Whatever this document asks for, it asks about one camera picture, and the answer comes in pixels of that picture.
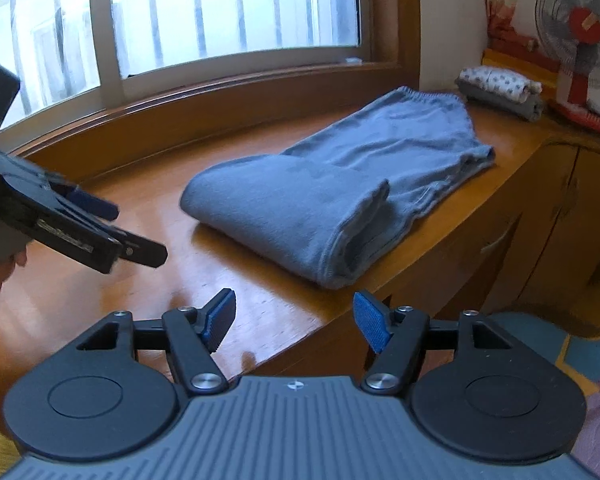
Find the grey-blue sweatpants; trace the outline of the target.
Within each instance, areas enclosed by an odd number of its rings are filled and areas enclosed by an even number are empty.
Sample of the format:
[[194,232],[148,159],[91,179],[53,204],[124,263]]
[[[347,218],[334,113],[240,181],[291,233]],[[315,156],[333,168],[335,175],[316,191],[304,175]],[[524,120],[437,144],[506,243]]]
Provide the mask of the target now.
[[278,154],[204,170],[180,207],[289,272],[338,289],[494,158],[458,96],[400,87]]

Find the window with metal bars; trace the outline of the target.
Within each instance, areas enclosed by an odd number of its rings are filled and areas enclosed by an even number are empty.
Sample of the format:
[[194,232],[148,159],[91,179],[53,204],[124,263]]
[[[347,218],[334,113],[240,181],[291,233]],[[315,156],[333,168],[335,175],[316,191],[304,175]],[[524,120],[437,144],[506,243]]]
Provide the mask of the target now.
[[0,0],[12,151],[179,88],[370,58],[370,0]]

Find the coloured foam floor mat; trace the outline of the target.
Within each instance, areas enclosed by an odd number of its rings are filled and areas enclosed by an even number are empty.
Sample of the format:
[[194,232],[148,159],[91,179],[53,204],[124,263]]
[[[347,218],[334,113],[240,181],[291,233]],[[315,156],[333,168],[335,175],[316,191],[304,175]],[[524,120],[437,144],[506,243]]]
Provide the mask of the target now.
[[581,337],[522,312],[500,312],[493,321],[562,370],[586,396],[600,392],[600,336]]

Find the white grey patterned folded cloth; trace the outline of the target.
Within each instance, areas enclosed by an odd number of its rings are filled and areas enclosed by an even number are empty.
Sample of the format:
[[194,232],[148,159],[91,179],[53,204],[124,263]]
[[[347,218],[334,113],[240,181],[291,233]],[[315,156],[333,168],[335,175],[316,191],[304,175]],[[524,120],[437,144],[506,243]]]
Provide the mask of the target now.
[[542,116],[542,84],[513,70],[489,65],[467,67],[455,83],[466,98],[507,110],[528,122]]

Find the red white electric fan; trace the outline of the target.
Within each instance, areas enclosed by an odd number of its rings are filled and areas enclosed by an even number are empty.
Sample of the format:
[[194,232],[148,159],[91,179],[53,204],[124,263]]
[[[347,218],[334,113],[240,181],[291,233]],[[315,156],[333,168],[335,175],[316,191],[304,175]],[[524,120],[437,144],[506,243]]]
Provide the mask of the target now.
[[535,0],[536,32],[545,53],[559,63],[550,107],[568,122],[600,135],[600,0]]

